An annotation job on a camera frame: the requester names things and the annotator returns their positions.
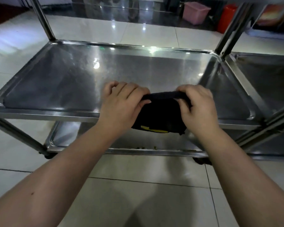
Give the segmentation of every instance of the stainless steel cart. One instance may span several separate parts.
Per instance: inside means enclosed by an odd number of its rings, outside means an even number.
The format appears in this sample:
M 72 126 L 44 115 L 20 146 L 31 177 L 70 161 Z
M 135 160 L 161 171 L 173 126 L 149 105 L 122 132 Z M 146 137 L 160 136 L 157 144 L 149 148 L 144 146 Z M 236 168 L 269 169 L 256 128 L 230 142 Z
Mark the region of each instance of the stainless steel cart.
M 151 92 L 201 84 L 213 93 L 221 128 L 250 156 L 284 160 L 284 56 L 231 52 L 257 4 L 242 3 L 210 51 L 59 40 L 38 0 L 31 3 L 49 42 L 0 90 L 4 132 L 52 158 L 97 122 L 107 81 L 136 82 Z M 56 123 L 42 145 L 5 119 Z M 189 132 L 134 129 L 106 153 L 207 157 Z

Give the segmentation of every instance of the red container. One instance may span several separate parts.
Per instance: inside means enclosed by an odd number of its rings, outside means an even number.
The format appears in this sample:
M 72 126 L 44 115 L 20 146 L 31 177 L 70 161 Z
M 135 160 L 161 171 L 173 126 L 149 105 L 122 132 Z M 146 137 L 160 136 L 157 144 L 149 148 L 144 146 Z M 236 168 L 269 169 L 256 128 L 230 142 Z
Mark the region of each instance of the red container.
M 210 7 L 202 5 L 195 1 L 186 2 L 183 12 L 183 19 L 189 21 L 194 25 L 202 24 L 210 9 Z
M 217 31 L 219 33 L 224 33 L 229 26 L 232 18 L 234 17 L 234 14 L 237 10 L 237 7 L 235 5 L 226 5 L 224 6 L 223 13 L 221 15 Z

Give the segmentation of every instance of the hand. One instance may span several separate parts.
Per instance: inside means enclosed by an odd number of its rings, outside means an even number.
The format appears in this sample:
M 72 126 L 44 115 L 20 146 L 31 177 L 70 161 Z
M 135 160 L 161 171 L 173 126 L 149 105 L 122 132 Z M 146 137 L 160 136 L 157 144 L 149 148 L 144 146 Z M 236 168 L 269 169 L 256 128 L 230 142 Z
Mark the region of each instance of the hand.
M 97 125 L 115 139 L 130 129 L 142 107 L 151 103 L 150 100 L 141 101 L 143 95 L 150 94 L 149 89 L 134 83 L 107 83 L 102 94 L 103 103 Z
M 197 136 L 202 138 L 219 130 L 216 106 L 210 90 L 201 85 L 181 85 L 177 91 L 185 92 L 191 101 L 191 108 L 183 99 L 178 99 L 181 116 L 186 127 Z

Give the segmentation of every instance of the right hand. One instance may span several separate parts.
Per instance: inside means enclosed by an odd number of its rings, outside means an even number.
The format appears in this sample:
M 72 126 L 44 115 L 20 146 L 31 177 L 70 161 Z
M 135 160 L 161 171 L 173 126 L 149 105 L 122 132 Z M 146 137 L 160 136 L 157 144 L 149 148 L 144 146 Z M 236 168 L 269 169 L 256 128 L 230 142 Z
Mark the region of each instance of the right hand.
M 186 127 L 197 137 L 202 138 L 220 130 L 216 106 L 210 90 L 201 85 L 181 85 L 177 91 L 185 92 L 191 101 L 189 108 L 183 99 L 178 99 L 181 116 Z

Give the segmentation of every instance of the white tile floor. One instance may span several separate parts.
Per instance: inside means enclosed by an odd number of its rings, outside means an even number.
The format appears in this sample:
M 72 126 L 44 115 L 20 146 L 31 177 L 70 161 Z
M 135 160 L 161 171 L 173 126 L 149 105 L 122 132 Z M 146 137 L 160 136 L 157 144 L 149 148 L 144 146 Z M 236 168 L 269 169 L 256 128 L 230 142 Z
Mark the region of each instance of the white tile floor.
M 217 32 L 185 28 L 61 16 L 48 16 L 48 20 L 57 38 L 69 40 L 215 49 L 221 38 Z M 0 88 L 46 42 L 32 12 L 1 24 Z M 284 54 L 284 41 L 243 34 L 234 50 Z M 10 122 L 40 142 L 52 126 L 44 121 Z M 0 196 L 46 161 L 0 131 Z M 284 189 L 284 162 L 257 164 Z M 60 226 L 198 227 L 218 223 L 220 227 L 237 226 L 211 166 L 198 165 L 191 158 L 109 155 L 91 172 Z

